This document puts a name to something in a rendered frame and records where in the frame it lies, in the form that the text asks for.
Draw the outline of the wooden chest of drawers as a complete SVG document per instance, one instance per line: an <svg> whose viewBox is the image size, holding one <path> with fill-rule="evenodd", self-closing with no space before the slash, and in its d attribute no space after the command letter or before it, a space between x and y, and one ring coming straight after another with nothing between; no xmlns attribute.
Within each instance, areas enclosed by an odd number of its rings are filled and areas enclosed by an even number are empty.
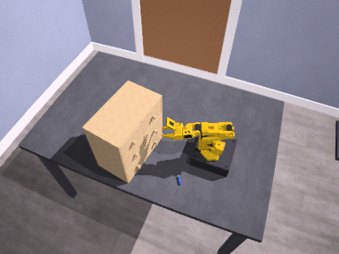
<svg viewBox="0 0 339 254"><path fill-rule="evenodd" d="M129 183L120 147L141 123L162 95L127 81L83 126L97 164ZM144 150L143 149L143 150ZM142 150L142 151L143 151ZM141 152L142 152L141 151Z"/></svg>

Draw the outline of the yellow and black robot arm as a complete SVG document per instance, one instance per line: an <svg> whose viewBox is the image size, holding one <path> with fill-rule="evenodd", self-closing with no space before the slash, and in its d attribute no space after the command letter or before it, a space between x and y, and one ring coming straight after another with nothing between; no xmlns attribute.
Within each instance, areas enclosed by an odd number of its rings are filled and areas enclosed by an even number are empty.
<svg viewBox="0 0 339 254"><path fill-rule="evenodd" d="M195 131L193 131L194 127ZM198 149L203 149L200 151L200 154L207 161L218 161L220 152L222 151L225 143L218 141L225 139L234 139L234 127L232 127L231 122L201 122L201 124L199 122L189 123L184 127L182 133L184 139L190 139L193 138L195 135L198 135ZM211 136L207 137L208 135ZM218 144L219 147L217 146Z"/></svg>

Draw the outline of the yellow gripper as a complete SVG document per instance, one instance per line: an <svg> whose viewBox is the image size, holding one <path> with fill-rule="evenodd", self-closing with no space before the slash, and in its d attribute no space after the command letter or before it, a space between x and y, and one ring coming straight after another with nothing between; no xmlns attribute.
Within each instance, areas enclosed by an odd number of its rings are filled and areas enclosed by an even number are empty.
<svg viewBox="0 0 339 254"><path fill-rule="evenodd" d="M174 123L174 124L173 124ZM169 129L169 130L174 130L174 133L172 134L162 134L162 137L170 138L173 140L183 140L183 133L182 131L184 130L184 126L182 123L175 123L174 120L171 120L170 118L166 119L166 126L162 127L162 129Z"/></svg>

